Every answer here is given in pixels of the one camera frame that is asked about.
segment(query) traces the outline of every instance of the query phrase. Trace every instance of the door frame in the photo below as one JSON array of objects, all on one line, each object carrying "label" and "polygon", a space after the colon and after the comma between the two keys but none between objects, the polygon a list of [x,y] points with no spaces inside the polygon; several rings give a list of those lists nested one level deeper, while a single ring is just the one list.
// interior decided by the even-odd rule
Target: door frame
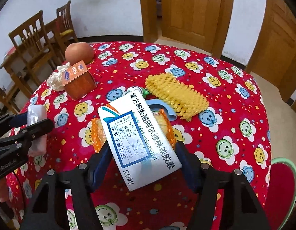
[{"label": "door frame", "polygon": [[[225,45],[232,14],[233,0],[221,0],[218,23],[212,46],[212,56],[220,58]],[[141,0],[144,42],[154,43],[157,35],[156,0]]]},{"label": "door frame", "polygon": [[[270,34],[270,24],[272,22],[273,16],[273,0],[266,0],[265,14],[262,22],[262,27],[259,33],[258,40],[256,41],[256,46],[253,50],[251,58],[245,68],[247,73],[250,73],[255,65],[257,64],[262,51],[265,49],[265,45],[269,40]],[[287,102],[291,95],[296,90],[296,54],[288,68],[284,73],[279,87],[281,98],[284,102]]]}]

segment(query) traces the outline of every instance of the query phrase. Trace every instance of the green rim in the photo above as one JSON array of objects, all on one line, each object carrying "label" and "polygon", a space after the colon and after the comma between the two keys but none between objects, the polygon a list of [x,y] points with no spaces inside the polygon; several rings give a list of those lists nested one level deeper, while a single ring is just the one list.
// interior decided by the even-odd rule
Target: green rim
[{"label": "green rim", "polygon": [[293,172],[293,176],[294,176],[294,180],[295,180],[295,191],[294,191],[293,200],[292,200],[290,209],[289,209],[284,221],[282,222],[282,224],[278,228],[278,230],[280,230],[284,226],[284,224],[287,222],[288,218],[290,217],[293,207],[294,207],[294,204],[295,204],[295,201],[296,201],[296,166],[291,160],[286,159],[284,157],[277,157],[277,158],[272,159],[272,165],[276,164],[276,163],[282,163],[282,164],[289,166]]}]

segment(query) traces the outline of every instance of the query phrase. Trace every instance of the black cable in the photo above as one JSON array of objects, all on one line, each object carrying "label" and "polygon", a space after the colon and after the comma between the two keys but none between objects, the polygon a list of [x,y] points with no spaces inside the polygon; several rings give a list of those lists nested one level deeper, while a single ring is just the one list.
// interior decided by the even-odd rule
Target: black cable
[{"label": "black cable", "polygon": [[26,210],[26,199],[24,198],[24,192],[23,192],[23,189],[22,189],[22,186],[21,186],[21,182],[18,178],[18,176],[16,175],[15,171],[13,171],[13,174],[15,175],[18,183],[19,183],[19,186],[20,186],[20,190],[21,190],[21,194],[22,194],[22,200],[23,200],[23,208],[24,208],[24,211]]}]

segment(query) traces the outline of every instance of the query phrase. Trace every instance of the red stool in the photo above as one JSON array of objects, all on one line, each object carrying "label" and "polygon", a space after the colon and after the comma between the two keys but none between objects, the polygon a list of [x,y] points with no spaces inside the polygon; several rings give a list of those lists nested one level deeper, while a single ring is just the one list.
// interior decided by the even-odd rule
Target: red stool
[{"label": "red stool", "polygon": [[286,158],[272,159],[264,211],[272,230],[281,229],[296,201],[296,167]]}]

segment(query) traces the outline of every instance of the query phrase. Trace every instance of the yellow seat cushion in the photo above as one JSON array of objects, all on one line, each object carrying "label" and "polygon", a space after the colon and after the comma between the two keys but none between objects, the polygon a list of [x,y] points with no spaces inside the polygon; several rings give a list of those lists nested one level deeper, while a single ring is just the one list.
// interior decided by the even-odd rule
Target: yellow seat cushion
[{"label": "yellow seat cushion", "polygon": [[64,32],[60,33],[60,36],[61,36],[61,37],[64,37],[65,35],[68,35],[69,33],[72,33],[72,32],[73,32],[72,29],[67,29],[67,30],[65,30]]}]

